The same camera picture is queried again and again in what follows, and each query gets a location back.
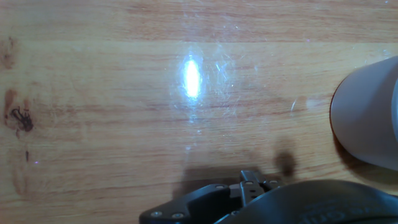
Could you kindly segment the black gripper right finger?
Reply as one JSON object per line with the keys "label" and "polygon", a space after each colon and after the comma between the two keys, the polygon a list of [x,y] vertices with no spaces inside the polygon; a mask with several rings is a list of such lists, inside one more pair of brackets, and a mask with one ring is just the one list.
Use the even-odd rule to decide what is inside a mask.
{"label": "black gripper right finger", "polygon": [[274,190],[285,185],[285,183],[275,175],[263,174],[260,171],[254,171],[254,176],[264,190]]}

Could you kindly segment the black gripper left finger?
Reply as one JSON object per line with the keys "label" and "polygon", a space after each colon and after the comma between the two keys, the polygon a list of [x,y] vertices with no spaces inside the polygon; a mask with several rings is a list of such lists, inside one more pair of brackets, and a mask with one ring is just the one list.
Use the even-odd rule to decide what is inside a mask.
{"label": "black gripper left finger", "polygon": [[264,176],[242,170],[238,184],[210,184],[144,211],[140,224],[217,223],[264,193]]}

